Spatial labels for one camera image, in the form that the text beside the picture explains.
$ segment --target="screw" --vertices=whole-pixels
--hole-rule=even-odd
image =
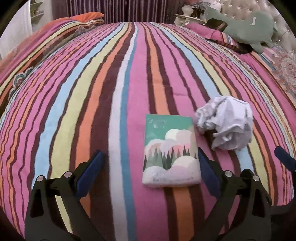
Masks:
[[[226,172],[225,172],[225,176],[227,176],[227,177],[232,177],[232,172],[231,172],[231,171],[226,171]]]
[[[260,180],[260,178],[259,178],[258,176],[256,176],[256,175],[253,176],[253,179],[254,179],[254,181],[256,181],[256,182]]]
[[[72,176],[72,172],[65,172],[64,176],[65,177],[71,177]]]
[[[38,176],[37,181],[41,182],[43,180],[43,176]]]

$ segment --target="upholstered headboard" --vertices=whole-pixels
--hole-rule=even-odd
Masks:
[[[215,0],[221,3],[221,13],[244,20],[250,13],[263,11],[271,16],[276,24],[277,33],[272,39],[281,45],[296,62],[296,38],[278,10],[267,0]]]

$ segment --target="bedsheet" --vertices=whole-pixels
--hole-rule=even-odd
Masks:
[[[218,95],[250,103],[252,141],[240,151],[211,150],[210,136],[196,133],[197,145],[224,170],[239,175],[251,169],[273,204],[286,204],[294,195],[291,174],[273,150],[280,145],[296,153],[296,111],[287,93],[266,72],[189,29],[129,22],[81,32],[32,66],[14,89],[0,120],[0,206],[24,234],[36,177],[60,177],[99,149],[107,158],[81,203],[104,238],[189,241],[216,199],[203,182],[188,188],[142,185],[145,115],[193,117]],[[223,231],[237,205],[238,199]]]

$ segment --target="blue gripper pad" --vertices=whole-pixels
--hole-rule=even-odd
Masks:
[[[221,195],[221,183],[219,178],[214,173],[213,169],[207,162],[207,157],[198,150],[198,159],[200,160],[200,172],[202,175],[202,180],[205,183],[211,196],[216,198]]]
[[[277,146],[274,149],[274,155],[280,160],[281,163],[285,165],[285,167],[290,172],[296,171],[296,160],[289,155],[282,147]]]
[[[81,199],[82,197],[86,197],[91,186],[93,185],[96,176],[99,171],[102,169],[104,162],[103,153],[98,152],[93,159],[91,160],[88,167],[84,170],[79,180],[77,181],[76,194],[75,197],[77,199]]]

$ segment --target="orange pillow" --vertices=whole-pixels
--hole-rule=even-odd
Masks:
[[[71,18],[75,19],[75,20],[77,20],[79,22],[86,23],[88,21],[99,19],[99,18],[102,18],[102,17],[104,17],[104,14],[102,14],[100,12],[87,12],[87,13],[84,13],[84,14],[73,16]]]

